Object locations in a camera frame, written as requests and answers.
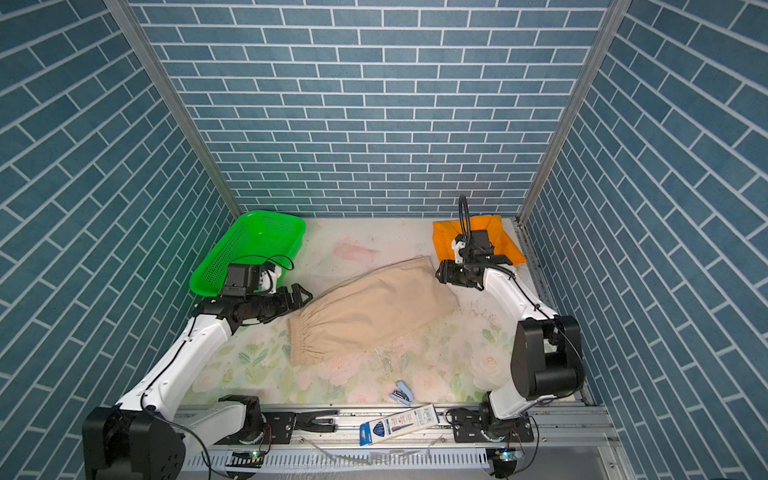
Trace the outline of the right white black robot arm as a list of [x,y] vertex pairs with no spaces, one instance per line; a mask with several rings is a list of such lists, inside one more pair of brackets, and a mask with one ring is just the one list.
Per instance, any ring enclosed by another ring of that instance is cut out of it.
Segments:
[[490,294],[517,322],[511,379],[483,397],[483,431],[500,436],[531,408],[577,393],[585,380],[578,321],[540,300],[520,280],[512,258],[497,251],[488,231],[452,222],[433,227],[437,280]]

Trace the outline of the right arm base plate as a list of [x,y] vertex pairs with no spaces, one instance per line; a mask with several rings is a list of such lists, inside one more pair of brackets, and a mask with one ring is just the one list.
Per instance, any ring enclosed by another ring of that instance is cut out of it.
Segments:
[[456,443],[528,443],[535,439],[528,417],[497,419],[489,410],[470,410],[465,407],[448,409],[445,419]]

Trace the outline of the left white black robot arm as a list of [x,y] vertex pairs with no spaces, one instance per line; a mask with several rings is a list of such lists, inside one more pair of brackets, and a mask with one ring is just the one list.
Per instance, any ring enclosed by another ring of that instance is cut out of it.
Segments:
[[294,283],[281,286],[281,264],[231,263],[219,293],[203,299],[177,340],[154,367],[111,407],[84,420],[82,442],[88,479],[175,479],[187,458],[202,457],[216,473],[208,449],[236,435],[259,443],[268,432],[255,396],[226,395],[185,422],[176,418],[186,392],[208,361],[238,329],[293,313],[313,296]]

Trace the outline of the green plastic basket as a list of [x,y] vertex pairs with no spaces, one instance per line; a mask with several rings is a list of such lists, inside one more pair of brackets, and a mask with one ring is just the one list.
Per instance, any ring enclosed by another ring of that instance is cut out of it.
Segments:
[[193,272],[189,287],[201,297],[216,296],[231,263],[276,262],[283,270],[299,252],[306,223],[299,217],[268,211],[239,217]]

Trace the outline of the beige shorts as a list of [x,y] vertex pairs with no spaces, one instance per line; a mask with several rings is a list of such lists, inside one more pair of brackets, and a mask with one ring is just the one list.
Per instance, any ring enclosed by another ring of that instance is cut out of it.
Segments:
[[417,256],[347,280],[287,317],[290,361],[315,365],[371,350],[452,313],[458,300]]

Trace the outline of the orange shorts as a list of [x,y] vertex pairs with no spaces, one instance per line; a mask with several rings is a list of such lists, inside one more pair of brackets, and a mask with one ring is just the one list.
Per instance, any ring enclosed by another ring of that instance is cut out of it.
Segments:
[[[493,248],[494,255],[505,256],[514,266],[527,262],[517,244],[504,230],[500,216],[473,216],[470,219],[470,230],[472,241],[489,243]],[[462,235],[462,230],[458,220],[433,223],[432,240],[440,262],[455,260],[456,252],[453,243],[460,235]]]

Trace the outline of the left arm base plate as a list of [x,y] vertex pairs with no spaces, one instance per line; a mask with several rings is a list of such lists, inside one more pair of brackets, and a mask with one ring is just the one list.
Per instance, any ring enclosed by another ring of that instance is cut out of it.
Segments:
[[288,444],[293,434],[294,412],[248,414],[243,428],[236,434],[241,444]]

